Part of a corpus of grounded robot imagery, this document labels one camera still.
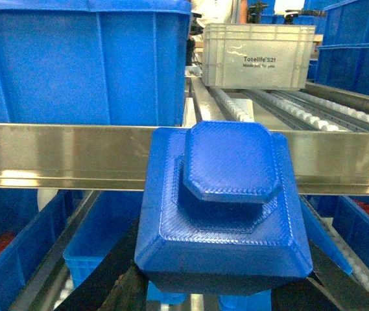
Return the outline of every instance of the blue octagonal lid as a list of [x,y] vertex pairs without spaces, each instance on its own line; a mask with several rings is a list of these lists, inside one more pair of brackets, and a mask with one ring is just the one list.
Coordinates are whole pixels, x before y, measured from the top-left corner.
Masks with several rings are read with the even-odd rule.
[[187,132],[183,183],[204,201],[268,203],[281,190],[271,133],[259,123],[201,122]]

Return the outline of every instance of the blue plastic crate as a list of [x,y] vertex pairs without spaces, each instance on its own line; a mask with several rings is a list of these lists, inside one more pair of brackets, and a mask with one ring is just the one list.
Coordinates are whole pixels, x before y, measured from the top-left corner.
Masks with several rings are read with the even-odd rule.
[[324,45],[369,43],[369,0],[346,0],[326,10]]
[[270,290],[250,296],[219,296],[220,311],[271,311]]
[[369,268],[369,215],[351,198],[342,196],[338,200],[333,227]]
[[274,14],[261,14],[261,24],[273,24]]
[[342,0],[305,0],[304,10],[323,10],[326,6],[334,5]]
[[318,49],[316,83],[369,95],[369,44]]
[[[282,15],[276,15],[274,24],[282,25],[284,18]],[[316,34],[323,34],[326,30],[327,19],[323,16],[300,15],[294,18],[295,25],[314,25]]]
[[318,65],[318,61],[317,60],[310,60],[309,61],[307,79],[310,79],[310,80],[314,80],[315,79],[317,65]]
[[342,271],[350,275],[353,268],[303,201],[301,201],[301,208],[308,239],[312,240]]
[[[8,189],[0,189],[3,192],[0,197],[4,199],[4,204],[10,203]],[[10,223],[19,224],[11,227],[1,224],[2,230],[9,231],[18,229],[22,224],[27,223],[29,214],[25,211],[37,209],[37,201],[33,200],[31,190],[23,190],[22,201],[24,205],[12,200],[11,204],[16,203],[22,213],[10,213]],[[11,194],[13,198],[20,195]],[[60,233],[63,231],[67,217],[74,210],[75,193],[71,191],[60,191],[56,197],[38,213],[22,229],[7,248],[0,254],[0,310],[8,310],[8,307],[18,296],[20,290],[25,286],[33,272],[36,270],[44,256],[50,250]]]
[[[264,15],[267,15],[267,14],[273,15],[276,0],[263,0],[262,2],[266,3],[269,6],[262,11],[261,15],[262,14],[264,14]],[[255,3],[257,3],[257,0],[248,0],[248,6],[253,5]]]
[[307,196],[307,201],[321,217],[334,217],[338,196]]
[[187,294],[163,293],[156,288],[156,286],[149,282],[147,300],[159,301],[166,305],[179,305],[187,299]]
[[0,0],[0,122],[181,124],[190,9]]
[[[100,195],[63,254],[75,288],[86,280],[139,216],[142,199],[142,192],[106,191]],[[161,293],[149,285],[149,300],[175,305],[186,297]]]
[[37,213],[37,190],[0,189],[0,234],[19,233]]

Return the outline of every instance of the metal bar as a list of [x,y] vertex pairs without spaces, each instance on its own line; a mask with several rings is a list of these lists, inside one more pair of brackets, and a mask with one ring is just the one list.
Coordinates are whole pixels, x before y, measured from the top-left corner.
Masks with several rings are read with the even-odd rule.
[[142,190],[155,129],[0,124],[0,187]]
[[191,93],[195,103],[197,121],[226,120],[201,78],[191,78]]
[[300,105],[317,117],[327,121],[332,121],[338,126],[343,126],[345,130],[352,130],[353,132],[369,132],[369,123],[362,120],[358,120],[333,109],[296,97],[293,94],[277,92],[276,95]]
[[63,251],[72,239],[80,223],[83,221],[93,204],[96,202],[99,194],[99,191],[91,191],[85,195],[85,198],[82,200],[74,214],[69,218],[63,233],[53,244],[53,247],[40,264],[36,273],[30,278],[25,287],[21,290],[17,299],[13,302],[9,309],[10,311],[40,310],[41,308],[45,307],[44,304],[46,301],[49,301],[50,303],[52,302],[50,299],[48,299],[48,296],[50,295],[51,291],[53,291],[53,288],[48,288],[48,286],[44,285],[55,284],[60,286],[59,282],[52,282],[48,280],[50,280],[50,278],[55,279],[60,275],[61,271],[56,267],[58,266],[59,262],[63,261]]
[[343,89],[336,89],[334,87],[323,86],[321,84],[314,84],[307,82],[305,89],[302,90],[305,93],[321,97],[327,100],[331,100],[338,104],[361,110],[369,113],[369,96],[358,94]]
[[[272,98],[272,95],[262,92],[267,98]],[[265,97],[259,97],[257,94],[253,93],[253,91],[243,91],[242,94],[246,95],[248,98],[252,99],[252,101],[257,102],[263,109],[267,110],[277,119],[282,120],[288,127],[292,128],[293,130],[311,130],[315,131],[317,128],[311,126],[310,124],[306,123],[304,120],[301,120],[294,115],[291,115],[287,111],[281,109],[277,105],[269,102]]]
[[[155,129],[0,124],[0,187],[143,190]],[[369,195],[369,133],[279,132],[300,193]]]

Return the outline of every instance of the gray plastic crate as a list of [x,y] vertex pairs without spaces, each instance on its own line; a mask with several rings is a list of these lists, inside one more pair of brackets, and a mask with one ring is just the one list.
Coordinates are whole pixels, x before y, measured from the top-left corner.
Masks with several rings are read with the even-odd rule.
[[203,82],[210,87],[305,87],[315,26],[209,24]]

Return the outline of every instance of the stainless steel rail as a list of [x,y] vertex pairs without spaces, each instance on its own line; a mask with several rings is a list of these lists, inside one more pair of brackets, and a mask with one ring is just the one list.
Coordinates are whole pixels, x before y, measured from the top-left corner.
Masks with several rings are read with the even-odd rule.
[[[0,187],[143,190],[155,129],[0,124]],[[369,195],[369,133],[279,132],[300,193]]]
[[305,89],[302,90],[305,93],[321,97],[327,100],[331,100],[338,104],[346,105],[356,110],[361,110],[369,113],[369,96],[364,94],[358,94],[343,89],[337,89],[335,87],[323,86],[321,84],[314,84],[307,82]]

